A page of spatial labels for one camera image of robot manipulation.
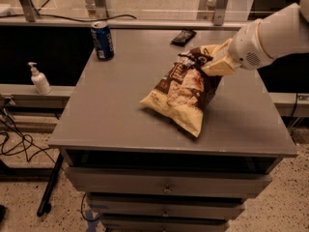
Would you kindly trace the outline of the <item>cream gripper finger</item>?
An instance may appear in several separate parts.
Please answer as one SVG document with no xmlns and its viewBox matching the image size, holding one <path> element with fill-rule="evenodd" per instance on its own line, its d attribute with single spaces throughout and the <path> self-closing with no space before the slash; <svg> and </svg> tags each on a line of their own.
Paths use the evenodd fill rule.
<svg viewBox="0 0 309 232">
<path fill-rule="evenodd" d="M 219 48 L 218 44 L 201 45 L 200 51 L 204 55 L 209 55 L 213 57 L 216 51 L 218 50 L 218 48 Z"/>
<path fill-rule="evenodd" d="M 237 63 L 228 58 L 223 58 L 216 61 L 211 61 L 202 67 L 202 71 L 208 76 L 223 76 L 234 74 L 237 68 Z"/>
</svg>

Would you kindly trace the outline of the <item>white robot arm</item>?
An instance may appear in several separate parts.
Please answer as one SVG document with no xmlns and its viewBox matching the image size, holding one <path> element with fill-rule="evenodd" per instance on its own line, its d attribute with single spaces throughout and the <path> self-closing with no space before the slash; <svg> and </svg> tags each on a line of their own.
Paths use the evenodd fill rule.
<svg viewBox="0 0 309 232">
<path fill-rule="evenodd" d="M 202 71 L 208 76 L 234 74 L 236 69 L 257 70 L 276 59 L 309 52 L 309 0 L 299 0 L 240 28 L 233 38 L 211 45 L 212 60 Z"/>
</svg>

